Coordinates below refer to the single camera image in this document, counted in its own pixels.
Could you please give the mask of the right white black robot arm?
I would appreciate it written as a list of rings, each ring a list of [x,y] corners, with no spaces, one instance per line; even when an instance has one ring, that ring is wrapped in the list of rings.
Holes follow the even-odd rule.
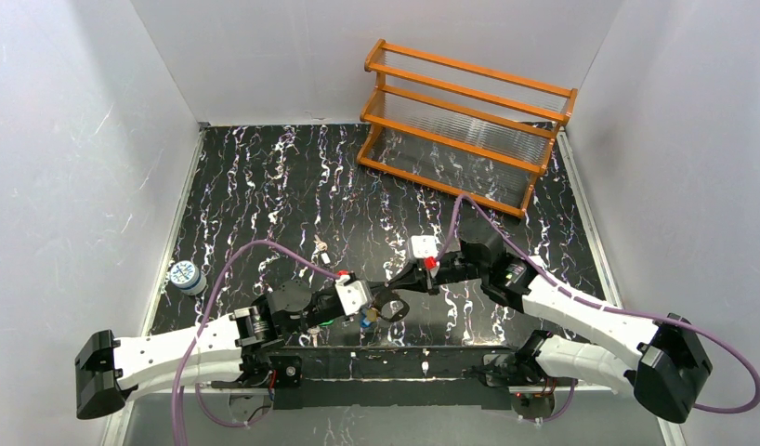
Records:
[[[657,417],[682,424],[696,406],[713,365],[687,320],[667,322],[620,314],[566,284],[549,282],[532,260],[511,253],[498,237],[463,239],[441,259],[409,261],[386,283],[384,294],[434,294],[444,284],[478,280],[491,301],[553,322],[581,337],[569,341],[546,330],[531,333],[513,355],[477,369],[514,386],[572,378],[631,395]]]

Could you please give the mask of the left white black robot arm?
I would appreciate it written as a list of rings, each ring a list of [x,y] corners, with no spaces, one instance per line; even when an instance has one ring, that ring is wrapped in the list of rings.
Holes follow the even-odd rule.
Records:
[[[319,291],[291,280],[204,325],[141,337],[96,332],[74,360],[76,416],[105,417],[131,400],[177,386],[297,387],[301,360],[281,352],[288,338],[358,314],[381,286],[352,274]]]

